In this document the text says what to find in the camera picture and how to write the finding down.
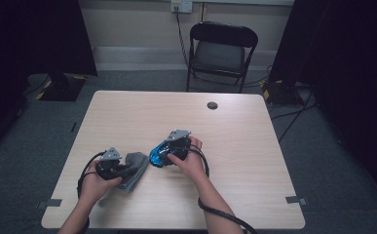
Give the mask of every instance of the power cord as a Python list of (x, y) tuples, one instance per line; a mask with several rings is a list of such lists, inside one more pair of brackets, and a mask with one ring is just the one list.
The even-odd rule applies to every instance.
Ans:
[(288, 132), (288, 130), (291, 128), (291, 126), (294, 124), (294, 122), (297, 120), (298, 116), (300, 116), (300, 114), (303, 113), (303, 111), (309, 109), (309, 108), (307, 108), (307, 105), (309, 104), (309, 100), (312, 97), (313, 92), (314, 92), (314, 90), (310, 91), (310, 95), (309, 95), (309, 97), (307, 97), (306, 103), (304, 103), (303, 107), (300, 110), (292, 112), (292, 113), (284, 114), (282, 116), (276, 116), (274, 118), (271, 118), (273, 120), (273, 119), (276, 119), (276, 118), (279, 118), (279, 117), (283, 117), (283, 116), (287, 116), (287, 115), (291, 115), (291, 114), (295, 114), (296, 113), (296, 115), (294, 116), (294, 119), (291, 121), (291, 123), (284, 130), (283, 134), (280, 136), (279, 143), (283, 140), (285, 134)]
[(176, 22), (178, 23), (179, 43), (181, 44), (182, 55), (184, 56), (185, 65), (188, 68), (188, 60), (187, 60), (187, 56), (186, 56), (186, 52), (185, 52), (184, 39), (183, 39), (182, 33), (181, 33), (181, 25), (179, 24), (179, 9), (178, 9), (178, 7), (173, 7), (173, 9), (175, 11)]
[[(188, 149), (188, 151), (191, 151), (191, 152), (194, 152), (196, 153), (197, 155), (199, 155), (202, 159), (203, 159), (203, 162), (204, 162), (204, 168), (205, 168), (205, 171), (206, 171), (206, 175), (207, 177), (209, 177), (209, 167), (208, 167), (208, 163), (207, 163), (207, 159), (206, 159), (206, 156), (204, 155), (203, 151), (201, 151), (201, 149), (199, 147), (197, 147), (196, 145), (193, 145), (191, 144), (191, 146), (194, 146), (196, 147), (197, 149)], [(246, 223), (245, 221), (231, 215), (231, 214), (227, 214), (227, 213), (224, 213), (218, 209), (214, 209), (214, 208), (211, 208), (207, 205), (205, 205), (200, 198), (198, 198), (198, 206), (203, 209), (204, 211), (206, 212), (209, 212), (209, 213), (212, 213), (214, 215), (218, 215), (218, 216), (221, 216), (221, 217), (224, 217), (224, 218), (227, 218), (237, 224), (239, 224), (240, 226), (243, 226), (249, 233), (251, 234), (257, 234), (257, 232), (255, 231), (255, 229), (249, 225), (248, 223)]]
[(245, 88), (260, 87), (263, 84), (263, 82), (266, 82), (266, 79), (268, 79), (270, 77), (271, 68), (273, 68), (273, 65), (267, 66), (267, 68), (266, 68), (267, 75), (266, 76), (264, 76), (263, 78), (261, 78), (261, 79), (259, 79), (257, 81), (253, 81), (253, 82), (249, 82), (249, 83), (244, 83), (244, 87)]

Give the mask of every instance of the forearm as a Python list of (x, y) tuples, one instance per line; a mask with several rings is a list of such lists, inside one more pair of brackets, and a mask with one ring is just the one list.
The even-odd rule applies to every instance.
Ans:
[(93, 207), (94, 202), (79, 200), (58, 233), (79, 233), (85, 226)]
[[(215, 189), (208, 178), (202, 178), (195, 181), (199, 196), (203, 204), (208, 207), (220, 210), (229, 215), (234, 215), (234, 212), (222, 198), (222, 196)], [(206, 218), (207, 230), (209, 234), (213, 233), (243, 233), (239, 224), (216, 214), (204, 211)]]

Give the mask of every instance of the black folding chair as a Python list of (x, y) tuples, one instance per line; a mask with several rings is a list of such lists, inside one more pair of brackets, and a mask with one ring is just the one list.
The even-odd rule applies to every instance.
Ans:
[(195, 72), (237, 78), (234, 85), (241, 79), (239, 93), (243, 91), (252, 53), (258, 43), (254, 31), (245, 26), (204, 21), (191, 28), (190, 43), (186, 92), (190, 89), (191, 73), (195, 77)]

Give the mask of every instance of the black curtain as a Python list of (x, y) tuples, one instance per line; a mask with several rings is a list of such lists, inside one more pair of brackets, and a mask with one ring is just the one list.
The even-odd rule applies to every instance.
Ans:
[(341, 142), (377, 183), (377, 0), (296, 0), (272, 73), (316, 86)]
[(0, 0), (0, 119), (31, 74), (96, 76), (77, 0)]

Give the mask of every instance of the person's left hand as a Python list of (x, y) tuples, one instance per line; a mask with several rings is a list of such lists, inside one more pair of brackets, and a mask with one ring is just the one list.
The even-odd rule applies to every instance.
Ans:
[(105, 193), (111, 188), (118, 185), (122, 178), (117, 177), (109, 180), (105, 180), (96, 173), (96, 165), (99, 160), (94, 160), (89, 165), (88, 173), (82, 183), (82, 191), (80, 200), (85, 200), (87, 202), (96, 203)]

